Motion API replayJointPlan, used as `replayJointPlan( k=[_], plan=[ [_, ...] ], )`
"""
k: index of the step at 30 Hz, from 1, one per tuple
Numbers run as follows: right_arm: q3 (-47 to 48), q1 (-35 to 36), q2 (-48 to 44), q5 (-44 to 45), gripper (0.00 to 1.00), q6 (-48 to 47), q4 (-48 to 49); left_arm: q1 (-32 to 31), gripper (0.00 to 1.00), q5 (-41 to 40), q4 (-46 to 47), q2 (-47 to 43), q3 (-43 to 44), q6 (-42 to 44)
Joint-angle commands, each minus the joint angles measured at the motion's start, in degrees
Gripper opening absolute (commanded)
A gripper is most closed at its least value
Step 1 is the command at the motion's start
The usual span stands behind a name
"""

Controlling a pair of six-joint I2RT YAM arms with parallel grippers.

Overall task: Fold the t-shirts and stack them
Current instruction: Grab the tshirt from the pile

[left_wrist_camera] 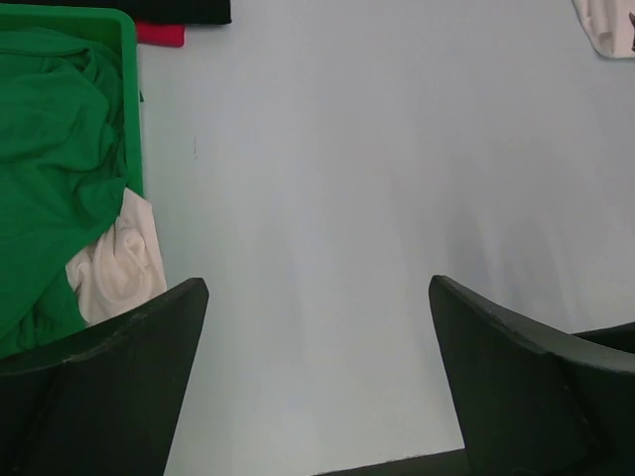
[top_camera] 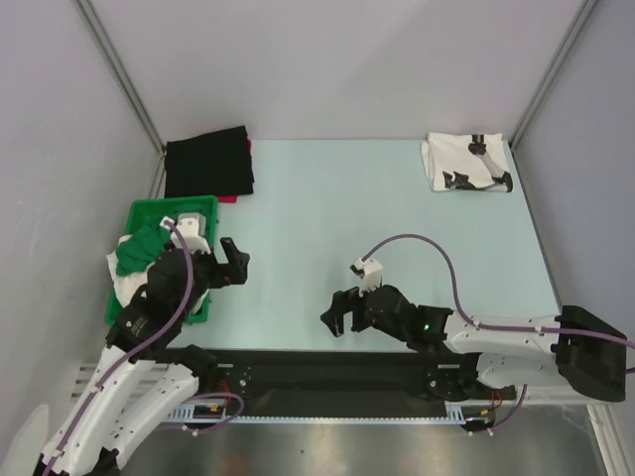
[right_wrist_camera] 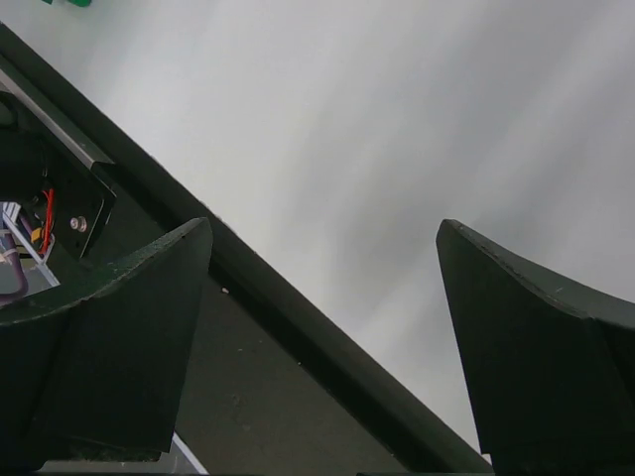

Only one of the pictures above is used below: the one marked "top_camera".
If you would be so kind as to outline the green t shirt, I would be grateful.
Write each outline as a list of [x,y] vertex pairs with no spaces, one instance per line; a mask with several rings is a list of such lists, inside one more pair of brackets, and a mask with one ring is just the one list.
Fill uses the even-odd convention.
[[126,233],[132,238],[127,245],[139,245],[154,262],[170,239],[170,232],[160,226],[161,219],[164,216],[177,219],[180,214],[189,212],[206,218],[205,238],[210,245],[215,233],[217,204],[214,195],[137,200],[130,208]]

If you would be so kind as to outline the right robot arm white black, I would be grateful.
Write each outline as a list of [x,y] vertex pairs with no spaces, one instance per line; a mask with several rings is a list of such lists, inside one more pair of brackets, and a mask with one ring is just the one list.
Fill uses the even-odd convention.
[[339,337],[344,317],[351,329],[377,329],[429,358],[457,356],[456,372],[433,374],[430,389],[452,399],[480,398],[507,387],[569,386],[578,394],[610,403],[626,397],[624,334],[577,305],[561,314],[521,324],[466,321],[448,307],[414,304],[393,286],[371,292],[358,288],[333,294],[320,320]]

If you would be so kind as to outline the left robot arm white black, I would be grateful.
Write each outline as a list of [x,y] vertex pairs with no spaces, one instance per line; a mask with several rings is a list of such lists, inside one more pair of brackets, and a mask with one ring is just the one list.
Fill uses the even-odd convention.
[[184,322],[209,290],[247,281],[250,257],[230,238],[227,258],[169,246],[150,267],[148,281],[117,316],[96,368],[75,406],[43,446],[37,475],[117,475],[141,443],[177,407],[218,400],[222,427],[244,411],[242,397],[222,383],[216,358],[190,345],[169,352]]

